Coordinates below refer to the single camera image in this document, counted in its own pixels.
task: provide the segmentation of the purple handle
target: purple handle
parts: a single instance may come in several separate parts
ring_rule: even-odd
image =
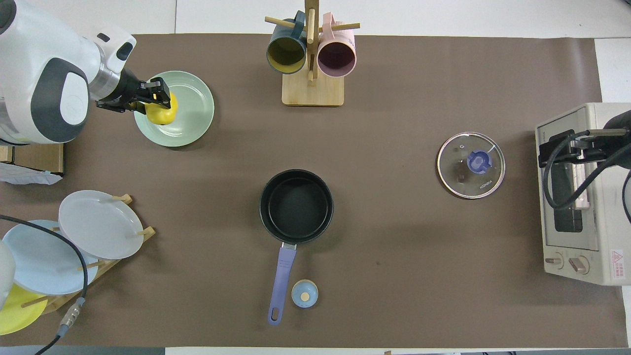
[[[268,323],[270,325],[279,325],[281,318],[283,318],[283,307],[285,306],[285,296],[287,295],[287,285],[289,284],[289,273],[292,271],[293,259],[295,257],[295,250],[281,247],[278,252],[274,289],[272,290],[272,300],[269,303]]]

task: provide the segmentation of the cable connector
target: cable connector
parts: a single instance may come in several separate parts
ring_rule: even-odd
[[[77,301],[68,309],[64,318],[61,319],[61,323],[59,324],[59,330],[57,331],[57,335],[59,337],[64,337],[68,329],[73,326],[76,321],[79,313],[81,313],[81,307],[85,302],[85,298],[79,297]]]

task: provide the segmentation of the blue round object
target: blue round object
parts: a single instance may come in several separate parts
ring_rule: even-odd
[[[292,300],[296,306],[309,308],[317,301],[317,286],[311,280],[300,280],[292,289]]]
[[[491,165],[491,156],[484,150],[474,150],[467,157],[467,166],[474,174],[484,174]]]

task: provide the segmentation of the frying pan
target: frying pan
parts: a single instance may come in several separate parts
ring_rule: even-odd
[[[278,325],[296,257],[296,245],[319,237],[331,223],[333,198],[326,183],[301,169],[283,171],[265,185],[259,205],[261,221],[283,242],[278,252],[274,288],[269,304],[268,323]]]

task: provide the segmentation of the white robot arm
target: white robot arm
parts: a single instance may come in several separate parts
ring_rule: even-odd
[[[91,100],[118,112],[170,108],[163,80],[123,69],[135,45],[120,28],[87,39],[24,0],[0,0],[0,145],[70,141]]]

